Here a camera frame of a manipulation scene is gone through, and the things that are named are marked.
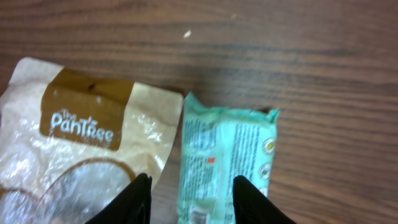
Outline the brown snack bag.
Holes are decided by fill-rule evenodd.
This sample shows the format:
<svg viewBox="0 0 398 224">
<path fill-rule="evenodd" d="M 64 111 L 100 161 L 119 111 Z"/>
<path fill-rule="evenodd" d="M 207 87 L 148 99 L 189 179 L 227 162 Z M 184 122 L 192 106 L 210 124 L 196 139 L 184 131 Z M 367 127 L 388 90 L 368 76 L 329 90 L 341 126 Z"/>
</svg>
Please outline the brown snack bag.
<svg viewBox="0 0 398 224">
<path fill-rule="evenodd" d="M 22 58 L 1 96 L 1 222 L 86 223 L 139 174 L 153 188 L 182 107 L 177 92 Z"/>
</svg>

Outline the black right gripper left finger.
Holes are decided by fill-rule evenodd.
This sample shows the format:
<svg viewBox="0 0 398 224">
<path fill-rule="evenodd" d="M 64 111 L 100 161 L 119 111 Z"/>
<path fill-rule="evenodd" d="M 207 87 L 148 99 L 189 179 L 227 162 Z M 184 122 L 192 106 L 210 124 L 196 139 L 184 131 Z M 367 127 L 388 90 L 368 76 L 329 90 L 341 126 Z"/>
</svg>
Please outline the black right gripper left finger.
<svg viewBox="0 0 398 224">
<path fill-rule="evenodd" d="M 139 174 L 114 200 L 86 224 L 149 224 L 152 177 Z"/>
</svg>

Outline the teal wet wipes pack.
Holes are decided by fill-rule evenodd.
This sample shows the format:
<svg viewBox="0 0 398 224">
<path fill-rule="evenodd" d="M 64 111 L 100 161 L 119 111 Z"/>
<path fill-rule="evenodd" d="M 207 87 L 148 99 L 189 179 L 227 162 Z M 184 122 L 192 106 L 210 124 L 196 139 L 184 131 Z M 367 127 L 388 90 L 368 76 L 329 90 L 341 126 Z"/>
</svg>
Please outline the teal wet wipes pack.
<svg viewBox="0 0 398 224">
<path fill-rule="evenodd" d="M 206 107 L 184 99 L 179 223 L 234 223 L 233 180 L 247 178 L 268 194 L 279 111 Z"/>
</svg>

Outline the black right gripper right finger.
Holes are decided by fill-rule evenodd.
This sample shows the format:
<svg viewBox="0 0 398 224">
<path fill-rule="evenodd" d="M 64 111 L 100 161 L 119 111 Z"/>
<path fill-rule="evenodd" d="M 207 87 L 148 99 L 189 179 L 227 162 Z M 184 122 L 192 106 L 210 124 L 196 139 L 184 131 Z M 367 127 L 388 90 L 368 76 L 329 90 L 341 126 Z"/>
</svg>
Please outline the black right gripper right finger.
<svg viewBox="0 0 398 224">
<path fill-rule="evenodd" d="M 243 175 L 233 180 L 233 206 L 236 224 L 295 224 Z"/>
</svg>

